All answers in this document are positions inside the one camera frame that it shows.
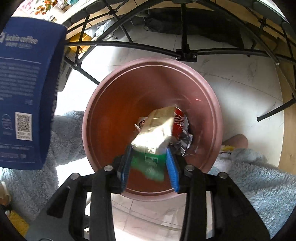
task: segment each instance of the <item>crumpled trash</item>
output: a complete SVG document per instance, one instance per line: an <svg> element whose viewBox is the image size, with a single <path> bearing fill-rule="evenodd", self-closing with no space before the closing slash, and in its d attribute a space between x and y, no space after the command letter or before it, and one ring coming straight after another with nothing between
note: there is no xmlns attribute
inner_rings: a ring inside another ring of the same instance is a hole
<svg viewBox="0 0 296 241"><path fill-rule="evenodd" d="M137 124L135 124L135 127L138 132L141 131L143 124L145 123L145 120L147 117L140 117L137 121ZM191 142L193 139L193 135L189 133L189 122L184 115L184 126L183 126L183 132L180 134L179 140L174 141L171 143L171 151L173 154L186 156L186 150L190 148Z"/></svg>
<svg viewBox="0 0 296 241"><path fill-rule="evenodd" d="M95 25L87 28L84 31L84 33L87 34L88 36L94 38L96 36L96 31L98 30L98 26L101 26L101 25L95 24Z"/></svg>
<svg viewBox="0 0 296 241"><path fill-rule="evenodd" d="M189 122L184 115L183 132L180 134L179 140L171 143L171 151L174 154L186 156L186 150L190 148L193 135L189 133Z"/></svg>

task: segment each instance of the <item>qr code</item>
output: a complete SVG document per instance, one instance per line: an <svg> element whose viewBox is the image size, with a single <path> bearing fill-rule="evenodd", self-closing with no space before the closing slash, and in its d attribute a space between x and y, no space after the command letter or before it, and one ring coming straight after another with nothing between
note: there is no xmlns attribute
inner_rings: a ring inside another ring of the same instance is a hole
<svg viewBox="0 0 296 241"><path fill-rule="evenodd" d="M32 114L15 112L15 136L18 140L32 141Z"/></svg>

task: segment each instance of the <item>metal bar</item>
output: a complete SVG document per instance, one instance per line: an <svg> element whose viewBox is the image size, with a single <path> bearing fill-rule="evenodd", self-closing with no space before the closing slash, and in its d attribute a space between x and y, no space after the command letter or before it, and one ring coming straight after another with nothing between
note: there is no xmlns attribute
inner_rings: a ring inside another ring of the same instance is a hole
<svg viewBox="0 0 296 241"><path fill-rule="evenodd" d="M181 42L181 50L183 52L187 52L187 19L186 19L186 4L181 3L181 34L182 34L182 42Z"/></svg>
<svg viewBox="0 0 296 241"><path fill-rule="evenodd" d="M191 50L191 52L197 53L197 55L212 55L212 54L243 54L243 55L255 55L262 57L269 57L269 55L262 50L250 50L250 49L238 49L238 48L212 48L212 49L197 49ZM289 62L291 64L296 65L296 60L281 55L275 55L279 60L283 60Z"/></svg>
<svg viewBox="0 0 296 241"><path fill-rule="evenodd" d="M88 21L89 16L90 16L90 15L88 15L88 16L86 17L86 19L85 19L85 24L84 24L83 27L82 27L82 30L81 30L81 33L80 33L80 36L79 36L79 41L82 40L82 37L83 37L83 35L84 35L84 31L85 31L85 28L86 28L86 25L87 25L86 22ZM76 63L76 61L77 61L77 59L78 59L79 51L80 51L80 46L77 46L76 53L75 53L75 60L74 60L75 63Z"/></svg>
<svg viewBox="0 0 296 241"><path fill-rule="evenodd" d="M69 58L67 58L66 56L64 57L64 60L67 64L69 64L71 66L71 68L73 68L73 66L75 66L75 63L70 60ZM76 69L79 73L81 73L82 75L84 75L86 78L90 79L92 82L94 82L96 85L98 85L100 82L97 81L94 77L92 77L89 73L87 73L86 71L84 71L82 68L77 68Z"/></svg>
<svg viewBox="0 0 296 241"><path fill-rule="evenodd" d="M281 39L279 37L276 38L276 46L274 47L273 52L275 52L277 50L277 48L279 47L279 41L280 40Z"/></svg>
<svg viewBox="0 0 296 241"><path fill-rule="evenodd" d="M110 15L110 14L111 14L110 12L107 12L107 13L101 14L101 15L99 15L99 16L96 16L96 17L94 17L94 18L91 18L91 19L89 19L87 22L84 21L83 23L80 23L80 24L76 25L75 27L73 27L73 28L67 30L66 34L68 34L68 33L72 32L73 30L75 30L75 29L77 29L77 28L83 26L85 23L89 23L89 22L91 22L91 21L93 21L93 20L96 20L96 19L98 19L98 18L102 18L102 17L107 16L107 15Z"/></svg>
<svg viewBox="0 0 296 241"><path fill-rule="evenodd" d="M280 107L277 107L276 109L274 109L274 110L272 110L272 111L270 111L270 112L268 112L268 113L266 113L266 114L264 114L262 116L257 117L257 121L261 121L261 120L264 120L264 119L266 119L266 118L268 118L268 117L270 117L272 115L275 115L275 114L283 111L284 109L294 105L295 103L296 103L296 99L293 98L293 99L289 100L288 102L284 103L283 105L281 105Z"/></svg>
<svg viewBox="0 0 296 241"><path fill-rule="evenodd" d="M124 4L126 4L129 0L126 0L124 2L122 2L117 8L115 8L115 10L117 11L118 9L120 9Z"/></svg>
<svg viewBox="0 0 296 241"><path fill-rule="evenodd" d="M273 31L277 32L279 35L285 37L285 35L284 35L281 31L275 29L273 26L270 26L269 24L266 24L266 27L272 29ZM289 39L289 38L288 38L288 41L289 41L289 42L290 42L290 43L296 48L296 43L294 43L294 42L293 42L291 39Z"/></svg>
<svg viewBox="0 0 296 241"><path fill-rule="evenodd" d="M286 77L285 73L283 72L283 70L282 70L280 67L278 67L277 71L280 71L281 74L284 76L284 78L286 79L288 85L289 85L290 88L291 88L292 95L295 97L295 96L296 96L296 90L295 90L295 88L294 88L292 82Z"/></svg>
<svg viewBox="0 0 296 241"><path fill-rule="evenodd" d="M288 48L289 48L291 58L294 59L293 51L292 51L292 48L291 48L290 41L288 39L287 33L283 28L281 28L281 29L283 30L283 33L284 33L284 36L285 36L285 39L286 39L286 42L287 42L287 45L288 45ZM295 67L295 65L293 65L293 73L294 73L294 85L296 87L296 67Z"/></svg>
<svg viewBox="0 0 296 241"><path fill-rule="evenodd" d="M113 47L125 47L125 48L134 48L141 49L146 51L151 51L155 53L165 54L171 57L181 57L180 54L177 54L174 51L163 49L155 46L145 45L145 44L137 44L137 43L129 43L129 42L121 42L121 41L81 41L81 42L70 42L66 43L65 46L113 46Z"/></svg>
<svg viewBox="0 0 296 241"><path fill-rule="evenodd" d="M243 28L253 39L257 41L264 50L267 52L267 54L273 59L276 65L279 65L279 60L275 56L275 54L271 51L271 49L267 46L267 44L260 38L258 37L241 19L239 19L237 16L229 12L228 10L222 8L216 3L211 2L210 0L197 0L197 3L200 3L214 11L220 12L224 15L226 15L230 20L233 20L238 26Z"/></svg>
<svg viewBox="0 0 296 241"><path fill-rule="evenodd" d="M113 17L115 18L115 20L118 21L119 18L118 18L118 16L116 15L114 9L113 9L110 5L108 5L107 8L108 8L109 11L112 13L112 15L113 15ZM126 37L128 38L128 41L129 41L130 43L133 43L131 37L129 36L129 34L128 34L127 30L126 30L126 28L125 28L123 25L120 25L120 27L121 27L122 31L124 32L124 34L126 35Z"/></svg>
<svg viewBox="0 0 296 241"><path fill-rule="evenodd" d="M132 17L136 16L138 13L142 12L143 10L146 10L158 3L163 2L164 0L148 0L141 5L135 7L132 9L129 13L124 15L122 18L120 18L117 22L115 22L112 26L110 26L100 37L98 37L98 40L103 40L105 37L107 37L111 32L116 30L120 25L124 24L125 22L129 21ZM95 48L95 46L91 46L88 48L88 50L81 56L81 58L78 60L78 63L81 63L86 56Z"/></svg>
<svg viewBox="0 0 296 241"><path fill-rule="evenodd" d="M266 17L263 17L263 19L261 20L261 24L260 24L260 28L259 28L259 31L258 31L258 35L260 36L264 26L265 26L265 22L266 22ZM251 49L253 50L256 46L257 42L255 40L253 40L253 44L251 46Z"/></svg>
<svg viewBox="0 0 296 241"><path fill-rule="evenodd" d="M256 17L256 19L261 20L251 9L249 9L248 7L245 7L252 15L254 15Z"/></svg>

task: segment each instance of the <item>blue gripper pad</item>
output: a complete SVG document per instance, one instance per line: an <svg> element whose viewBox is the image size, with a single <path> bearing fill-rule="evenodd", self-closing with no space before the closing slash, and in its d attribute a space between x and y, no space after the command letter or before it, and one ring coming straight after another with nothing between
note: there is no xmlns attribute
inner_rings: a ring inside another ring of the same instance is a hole
<svg viewBox="0 0 296 241"><path fill-rule="evenodd" d="M175 164L174 157L169 148L167 148L166 165L168 169L168 175L170 177L170 184L175 192L179 191L179 173Z"/></svg>
<svg viewBox="0 0 296 241"><path fill-rule="evenodd" d="M124 155L121 157L121 162L117 171L117 176L120 179L120 188L122 191L125 191L128 183L128 176L131 169L132 158L133 148L131 145L128 145L124 152Z"/></svg>

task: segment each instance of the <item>gray fluffy fabric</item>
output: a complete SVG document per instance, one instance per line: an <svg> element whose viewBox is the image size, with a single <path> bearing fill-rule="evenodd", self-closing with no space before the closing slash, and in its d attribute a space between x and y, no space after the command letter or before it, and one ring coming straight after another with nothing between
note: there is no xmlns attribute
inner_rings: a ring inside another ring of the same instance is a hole
<svg viewBox="0 0 296 241"><path fill-rule="evenodd" d="M226 172L240 188L273 237L296 205L295 176L267 164L265 156L245 148L219 154L209 174L219 172Z"/></svg>
<svg viewBox="0 0 296 241"><path fill-rule="evenodd" d="M58 189L56 167L85 157L81 134L83 114L82 111L73 111L54 117L51 142L42 170L0 167L0 181L6 183L12 196L12 208L29 224Z"/></svg>
<svg viewBox="0 0 296 241"><path fill-rule="evenodd" d="M12 195L12 207L29 224L58 189L56 167L85 157L81 126L84 112L55 116L51 143L42 170L0 168L0 181ZM295 176L267 164L250 149L219 154L209 174L226 172L251 202L273 237L296 205Z"/></svg>

